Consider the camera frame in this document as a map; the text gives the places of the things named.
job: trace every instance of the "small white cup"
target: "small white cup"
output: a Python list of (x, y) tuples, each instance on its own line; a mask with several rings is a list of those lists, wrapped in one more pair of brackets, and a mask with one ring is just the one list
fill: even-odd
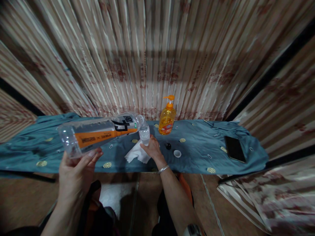
[(181, 157), (181, 152), (178, 151), (178, 150), (175, 150), (174, 151), (174, 156), (177, 157), (177, 158), (180, 158)]

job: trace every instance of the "striped curtain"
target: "striped curtain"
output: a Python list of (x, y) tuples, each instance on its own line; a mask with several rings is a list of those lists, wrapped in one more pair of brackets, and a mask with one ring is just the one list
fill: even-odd
[(313, 12), (312, 0), (9, 0), (1, 77), (45, 114), (156, 120), (173, 94), (177, 119), (222, 120)]
[(315, 144), (315, 37), (236, 120), (271, 159)]
[(237, 181), (218, 190), (271, 235), (314, 235), (315, 156)]
[[(270, 159), (315, 144), (315, 37), (235, 120)], [(314, 156), (222, 184), (218, 190), (251, 222), (273, 235), (313, 235)]]
[(33, 124), (36, 116), (0, 89), (0, 144)]

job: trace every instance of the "orange soap bottle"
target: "orange soap bottle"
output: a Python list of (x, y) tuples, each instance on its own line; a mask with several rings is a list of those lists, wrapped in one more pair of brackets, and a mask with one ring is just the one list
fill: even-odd
[(175, 97), (173, 95), (169, 95), (164, 98), (168, 98), (169, 102), (167, 103), (166, 108), (164, 108), (161, 112), (158, 131), (162, 135), (167, 135), (172, 131), (175, 121), (176, 110), (173, 108)]

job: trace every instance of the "phone screen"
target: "phone screen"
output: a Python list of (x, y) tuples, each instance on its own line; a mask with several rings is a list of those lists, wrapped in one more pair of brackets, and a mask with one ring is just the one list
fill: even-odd
[(246, 163), (241, 143), (238, 139), (224, 136), (227, 154), (230, 158)]

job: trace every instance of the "plastic water bottle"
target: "plastic water bottle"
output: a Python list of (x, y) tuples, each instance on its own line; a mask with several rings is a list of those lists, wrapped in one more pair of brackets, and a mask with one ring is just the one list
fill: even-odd
[(106, 118), (67, 122), (58, 127), (60, 139), (70, 158), (79, 158), (116, 138), (138, 131), (143, 144), (148, 145), (149, 126), (142, 115), (132, 112)]
[(139, 136), (140, 136), (140, 139), (142, 140), (142, 143), (145, 146), (148, 146), (149, 141), (150, 141), (150, 128), (149, 128), (148, 123), (145, 120), (142, 123), (142, 125), (140, 126)]

